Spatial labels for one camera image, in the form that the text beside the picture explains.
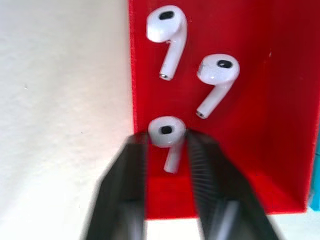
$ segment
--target wireless earbud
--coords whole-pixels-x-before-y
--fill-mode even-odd
[[[215,85],[196,114],[206,119],[226,96],[240,72],[238,61],[227,54],[212,54],[206,56],[198,69],[197,76],[205,84]]]
[[[174,116],[158,117],[149,123],[148,132],[153,145],[159,148],[170,148],[164,170],[168,173],[176,173],[186,134],[184,122]]]
[[[157,8],[147,17],[146,36],[155,43],[170,42],[159,76],[170,81],[177,70],[187,40],[187,19],[177,6]]]

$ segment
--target red box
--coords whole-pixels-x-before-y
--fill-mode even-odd
[[[166,43],[146,37],[147,16],[176,5],[188,37],[171,81],[159,78]],[[320,1],[129,0],[134,131],[159,116],[176,116],[211,135],[246,175],[267,213],[303,212],[320,105]],[[237,58],[240,75],[207,119],[196,109],[212,90],[196,72],[203,57]],[[179,172],[164,172],[167,149],[151,147],[149,219],[195,217],[186,152]]]

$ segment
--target blue object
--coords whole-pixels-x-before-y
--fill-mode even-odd
[[[316,143],[309,206],[315,211],[320,211],[320,133]]]

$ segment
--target red container wall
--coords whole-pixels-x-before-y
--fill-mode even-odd
[[[220,142],[268,213],[304,211],[320,99],[320,8],[307,2],[129,0],[134,131],[176,116]],[[168,45],[146,37],[147,16],[168,4],[180,7],[188,22],[171,81],[159,78]],[[213,87],[196,72],[203,57],[215,53],[236,57],[240,75],[203,120],[196,109]],[[163,170],[167,151],[150,147],[147,217],[195,217],[187,154],[178,173],[169,174]]]

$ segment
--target white background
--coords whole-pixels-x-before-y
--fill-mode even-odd
[[[126,0],[0,0],[0,239],[81,238],[95,184],[133,132]],[[273,216],[318,240],[320,214]],[[195,219],[148,240],[200,239]]]

